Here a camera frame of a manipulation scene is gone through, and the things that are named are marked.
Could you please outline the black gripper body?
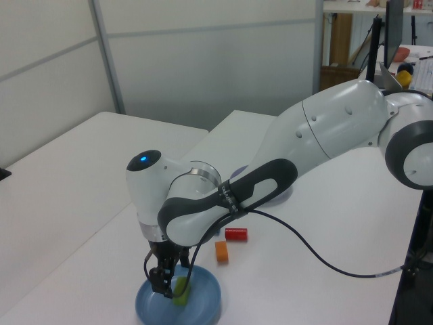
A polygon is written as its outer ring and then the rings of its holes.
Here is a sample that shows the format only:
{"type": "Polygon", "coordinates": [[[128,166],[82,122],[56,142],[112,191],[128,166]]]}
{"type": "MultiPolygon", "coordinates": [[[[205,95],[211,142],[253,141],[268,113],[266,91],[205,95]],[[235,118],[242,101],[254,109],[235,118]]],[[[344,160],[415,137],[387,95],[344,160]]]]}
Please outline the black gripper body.
{"type": "Polygon", "coordinates": [[[149,241],[153,255],[157,258],[156,268],[172,270],[178,263],[181,255],[181,246],[169,240],[164,242],[149,241]]]}

